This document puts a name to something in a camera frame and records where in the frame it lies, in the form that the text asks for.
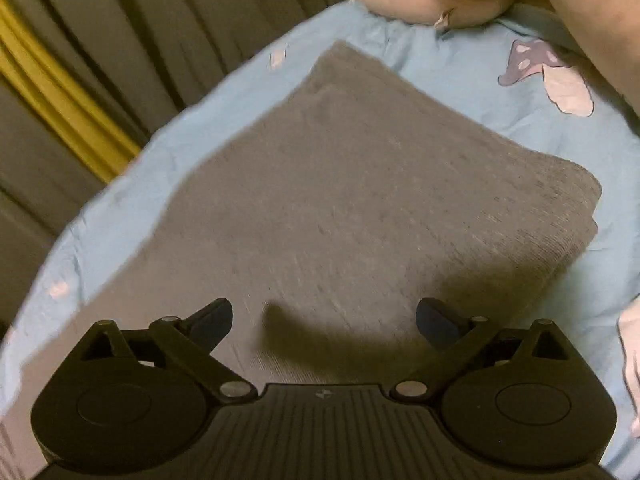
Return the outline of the light blue mushroom bedsheet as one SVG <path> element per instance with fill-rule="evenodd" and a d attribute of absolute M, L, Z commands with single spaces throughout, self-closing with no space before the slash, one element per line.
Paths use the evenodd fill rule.
<path fill-rule="evenodd" d="M 324 50 L 345 40 L 428 96 L 526 148 L 577 162 L 602 184 L 598 234 L 544 295 L 539 312 L 570 333 L 612 394 L 618 426 L 605 466 L 617 478 L 637 478 L 639 443 L 629 429 L 632 403 L 617 320 L 639 290 L 639 124 L 607 88 L 592 87 L 593 113 L 578 117 L 551 102 L 540 75 L 500 84 L 512 46 L 539 39 L 551 49 L 568 43 L 561 25 L 529 6 L 485 27 L 437 36 L 341 3 L 270 44 L 160 128 L 126 174 L 70 222 L 2 347 L 2 411 L 26 396 L 28 361 L 73 323 L 142 245 L 188 172 L 287 96 Z"/>

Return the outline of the grey curtain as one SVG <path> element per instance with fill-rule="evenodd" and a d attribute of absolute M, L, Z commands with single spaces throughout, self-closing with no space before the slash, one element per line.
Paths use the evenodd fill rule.
<path fill-rule="evenodd" d="M 9 0 L 135 144 L 295 25 L 342 0 Z M 1 322 L 106 183 L 1 75 Z"/>

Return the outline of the grey pink plush toy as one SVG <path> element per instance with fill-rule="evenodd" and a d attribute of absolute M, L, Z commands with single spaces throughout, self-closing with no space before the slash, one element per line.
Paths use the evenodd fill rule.
<path fill-rule="evenodd" d="M 603 78 L 639 110 L 639 0 L 549 0 Z"/>

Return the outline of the yellow curtain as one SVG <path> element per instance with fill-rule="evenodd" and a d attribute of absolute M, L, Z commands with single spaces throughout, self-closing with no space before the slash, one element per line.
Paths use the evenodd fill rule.
<path fill-rule="evenodd" d="M 37 39 L 9 0 L 1 0 L 1 75 L 102 182 L 141 152 L 125 130 Z"/>

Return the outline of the grey sweatpants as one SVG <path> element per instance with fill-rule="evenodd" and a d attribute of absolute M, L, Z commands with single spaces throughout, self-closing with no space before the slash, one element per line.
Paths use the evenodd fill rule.
<path fill-rule="evenodd" d="M 280 104 L 201 162 L 98 296 L 26 366 L 2 465 L 44 459 L 30 411 L 98 318 L 142 328 L 217 298 L 233 308 L 216 358 L 256 386 L 391 387 L 431 347 L 435 297 L 506 322 L 596 235 L 598 180 L 429 98 L 336 44 Z"/>

